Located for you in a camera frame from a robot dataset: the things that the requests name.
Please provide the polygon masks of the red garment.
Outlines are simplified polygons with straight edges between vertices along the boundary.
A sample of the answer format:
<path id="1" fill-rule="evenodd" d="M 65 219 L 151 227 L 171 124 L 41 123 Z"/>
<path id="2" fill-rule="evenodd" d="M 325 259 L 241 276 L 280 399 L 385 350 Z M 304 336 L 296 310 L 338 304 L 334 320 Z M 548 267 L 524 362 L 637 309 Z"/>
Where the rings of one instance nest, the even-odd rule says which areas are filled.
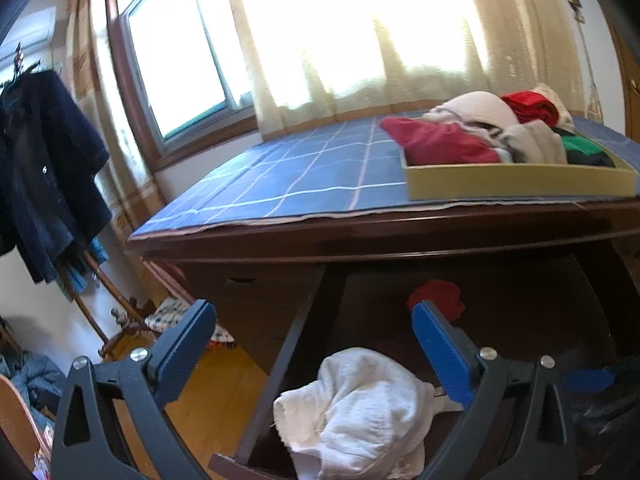
<path id="1" fill-rule="evenodd" d="M 428 280 L 410 294 L 407 307 L 412 310 L 419 302 L 431 301 L 447 321 L 454 322 L 461 318 L 465 310 L 460 297 L 461 292 L 456 284 L 443 280 Z"/>

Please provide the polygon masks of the white dotted underwear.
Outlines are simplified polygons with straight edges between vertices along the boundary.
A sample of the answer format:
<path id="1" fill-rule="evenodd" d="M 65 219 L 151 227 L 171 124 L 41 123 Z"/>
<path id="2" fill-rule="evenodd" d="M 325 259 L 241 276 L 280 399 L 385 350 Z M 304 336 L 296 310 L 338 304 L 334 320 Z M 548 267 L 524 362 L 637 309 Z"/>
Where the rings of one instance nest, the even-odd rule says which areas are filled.
<path id="1" fill-rule="evenodd" d="M 328 356 L 317 379 L 281 393 L 272 411 L 299 479 L 413 479 L 442 392 L 381 353 Z"/>

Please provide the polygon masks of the green black underwear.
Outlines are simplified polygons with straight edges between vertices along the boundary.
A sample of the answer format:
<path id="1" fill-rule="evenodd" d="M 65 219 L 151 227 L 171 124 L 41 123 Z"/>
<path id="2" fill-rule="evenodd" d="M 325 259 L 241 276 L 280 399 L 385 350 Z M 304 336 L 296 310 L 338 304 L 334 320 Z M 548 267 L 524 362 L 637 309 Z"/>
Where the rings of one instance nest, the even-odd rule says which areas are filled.
<path id="1" fill-rule="evenodd" d="M 613 159 L 598 144 L 558 127 L 552 127 L 562 141 L 570 165 L 614 168 Z"/>

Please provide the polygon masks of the grey underwear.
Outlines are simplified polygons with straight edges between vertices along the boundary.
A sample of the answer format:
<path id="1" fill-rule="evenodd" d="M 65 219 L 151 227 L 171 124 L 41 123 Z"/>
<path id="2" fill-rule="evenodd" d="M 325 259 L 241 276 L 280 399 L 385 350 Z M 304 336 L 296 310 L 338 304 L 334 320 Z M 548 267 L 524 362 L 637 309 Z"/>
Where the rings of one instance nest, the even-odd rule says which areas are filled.
<path id="1" fill-rule="evenodd" d="M 567 164 L 561 137 L 540 119 L 506 128 L 497 141 L 516 164 Z"/>

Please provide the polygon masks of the small red underwear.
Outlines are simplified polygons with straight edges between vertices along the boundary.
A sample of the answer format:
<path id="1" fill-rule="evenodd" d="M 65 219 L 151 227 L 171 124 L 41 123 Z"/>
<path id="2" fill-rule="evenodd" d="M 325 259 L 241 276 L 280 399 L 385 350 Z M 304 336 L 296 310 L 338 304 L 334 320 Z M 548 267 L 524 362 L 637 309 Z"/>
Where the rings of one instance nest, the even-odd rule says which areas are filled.
<path id="1" fill-rule="evenodd" d="M 556 106 L 542 94 L 525 90 L 504 94 L 500 99 L 512 110 L 520 124 L 541 120 L 549 127 L 554 127 L 560 118 Z"/>

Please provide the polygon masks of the cream bra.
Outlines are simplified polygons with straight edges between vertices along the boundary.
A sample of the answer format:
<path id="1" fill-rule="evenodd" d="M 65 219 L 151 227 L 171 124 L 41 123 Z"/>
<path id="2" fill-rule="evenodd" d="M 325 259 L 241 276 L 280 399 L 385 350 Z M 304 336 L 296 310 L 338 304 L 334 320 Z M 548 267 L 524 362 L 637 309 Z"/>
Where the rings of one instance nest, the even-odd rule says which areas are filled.
<path id="1" fill-rule="evenodd" d="M 511 107 L 493 93 L 472 91 L 443 102 L 424 113 L 428 122 L 462 122 L 504 130 L 518 124 Z"/>

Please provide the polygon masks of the open dark wooden drawer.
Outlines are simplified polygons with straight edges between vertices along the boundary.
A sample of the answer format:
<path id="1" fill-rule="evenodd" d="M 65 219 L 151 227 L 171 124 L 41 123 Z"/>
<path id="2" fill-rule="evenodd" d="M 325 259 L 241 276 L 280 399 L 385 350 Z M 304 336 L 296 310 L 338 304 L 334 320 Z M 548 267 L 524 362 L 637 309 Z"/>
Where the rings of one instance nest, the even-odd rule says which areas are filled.
<path id="1" fill-rule="evenodd" d="M 639 295 L 613 255 L 544 250 L 233 273 L 221 322 L 268 373 L 226 479 L 291 479 L 272 404 L 364 347 L 465 409 L 434 422 L 427 479 L 634 479 Z"/>

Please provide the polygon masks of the grey clothes pile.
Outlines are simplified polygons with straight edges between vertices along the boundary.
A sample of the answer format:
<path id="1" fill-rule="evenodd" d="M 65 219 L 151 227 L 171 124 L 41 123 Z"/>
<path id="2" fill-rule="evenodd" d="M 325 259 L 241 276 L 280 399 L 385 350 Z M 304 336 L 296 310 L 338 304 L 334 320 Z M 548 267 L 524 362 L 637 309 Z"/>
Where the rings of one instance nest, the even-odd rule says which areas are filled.
<path id="1" fill-rule="evenodd" d="M 30 408 L 58 414 L 66 375 L 48 356 L 29 351 L 2 354 L 1 374 L 12 382 Z"/>

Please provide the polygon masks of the dark blue hanging coat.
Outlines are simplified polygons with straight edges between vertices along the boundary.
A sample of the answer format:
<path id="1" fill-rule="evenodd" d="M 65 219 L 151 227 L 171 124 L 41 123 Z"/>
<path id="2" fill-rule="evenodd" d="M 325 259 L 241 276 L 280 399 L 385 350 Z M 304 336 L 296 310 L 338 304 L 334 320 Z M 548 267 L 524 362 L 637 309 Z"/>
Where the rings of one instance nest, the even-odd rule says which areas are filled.
<path id="1" fill-rule="evenodd" d="M 96 185 L 110 154 L 53 70 L 1 92 L 1 252 L 16 249 L 35 283 L 87 247 L 112 213 Z"/>

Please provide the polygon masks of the yellow foam tray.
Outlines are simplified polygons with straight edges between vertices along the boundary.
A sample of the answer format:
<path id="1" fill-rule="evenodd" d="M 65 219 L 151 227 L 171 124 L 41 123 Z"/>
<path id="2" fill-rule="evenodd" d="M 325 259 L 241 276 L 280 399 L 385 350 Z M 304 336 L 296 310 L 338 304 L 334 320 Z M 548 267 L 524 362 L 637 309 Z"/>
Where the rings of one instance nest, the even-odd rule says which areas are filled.
<path id="1" fill-rule="evenodd" d="M 629 198 L 638 194 L 639 144 L 613 134 L 595 138 L 613 168 L 578 165 L 410 166 L 400 160 L 410 200 Z"/>

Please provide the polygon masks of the left side curtain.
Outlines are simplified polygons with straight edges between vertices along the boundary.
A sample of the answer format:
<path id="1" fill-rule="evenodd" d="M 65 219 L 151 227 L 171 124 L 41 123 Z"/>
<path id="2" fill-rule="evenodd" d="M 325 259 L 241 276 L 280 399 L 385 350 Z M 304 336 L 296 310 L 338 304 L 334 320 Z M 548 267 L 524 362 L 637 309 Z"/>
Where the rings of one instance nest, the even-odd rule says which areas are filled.
<path id="1" fill-rule="evenodd" d="M 110 159 L 96 177 L 119 243 L 166 205 L 143 159 L 117 88 L 105 0 L 66 0 L 66 84 Z"/>

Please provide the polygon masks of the wooden wardrobe door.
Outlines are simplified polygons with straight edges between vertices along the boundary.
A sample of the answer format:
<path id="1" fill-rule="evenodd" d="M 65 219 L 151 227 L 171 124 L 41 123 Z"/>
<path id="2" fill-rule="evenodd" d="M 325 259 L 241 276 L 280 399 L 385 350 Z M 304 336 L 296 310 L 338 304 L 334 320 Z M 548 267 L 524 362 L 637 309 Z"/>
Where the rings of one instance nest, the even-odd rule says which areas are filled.
<path id="1" fill-rule="evenodd" d="M 626 136 L 639 142 L 640 140 L 640 96 L 639 96 L 639 76 L 640 68 L 631 50 L 627 47 L 626 41 L 615 27 L 613 22 L 607 18 L 608 28 L 614 42 L 618 65 L 620 66 L 620 76 L 622 77 Z"/>

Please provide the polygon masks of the brown framed window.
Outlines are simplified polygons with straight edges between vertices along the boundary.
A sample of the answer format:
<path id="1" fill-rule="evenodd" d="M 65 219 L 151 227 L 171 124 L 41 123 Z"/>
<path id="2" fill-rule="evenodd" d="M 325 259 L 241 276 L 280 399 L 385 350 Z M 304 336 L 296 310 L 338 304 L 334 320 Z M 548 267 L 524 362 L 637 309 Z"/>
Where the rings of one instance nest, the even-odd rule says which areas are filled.
<path id="1" fill-rule="evenodd" d="M 153 170 L 256 130 L 230 0 L 105 0 L 122 104 Z"/>

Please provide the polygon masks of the white air conditioner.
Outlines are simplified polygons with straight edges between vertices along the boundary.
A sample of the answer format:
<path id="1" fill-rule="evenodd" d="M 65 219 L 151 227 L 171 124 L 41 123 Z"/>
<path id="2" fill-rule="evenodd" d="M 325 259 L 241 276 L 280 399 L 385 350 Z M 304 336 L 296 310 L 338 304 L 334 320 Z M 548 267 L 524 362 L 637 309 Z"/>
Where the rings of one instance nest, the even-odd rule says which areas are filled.
<path id="1" fill-rule="evenodd" d="M 13 58 L 18 46 L 24 53 L 37 51 L 50 44 L 55 30 L 56 7 L 48 6 L 19 18 L 1 44 L 1 62 Z"/>

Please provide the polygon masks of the cream patterned curtain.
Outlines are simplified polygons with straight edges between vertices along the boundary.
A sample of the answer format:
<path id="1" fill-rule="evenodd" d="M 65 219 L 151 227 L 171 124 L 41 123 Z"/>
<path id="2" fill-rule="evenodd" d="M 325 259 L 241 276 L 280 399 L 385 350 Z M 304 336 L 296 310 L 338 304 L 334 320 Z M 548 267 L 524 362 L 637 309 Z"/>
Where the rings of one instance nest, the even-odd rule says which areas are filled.
<path id="1" fill-rule="evenodd" d="M 229 1 L 266 139 L 474 90 L 584 105 L 561 0 Z"/>

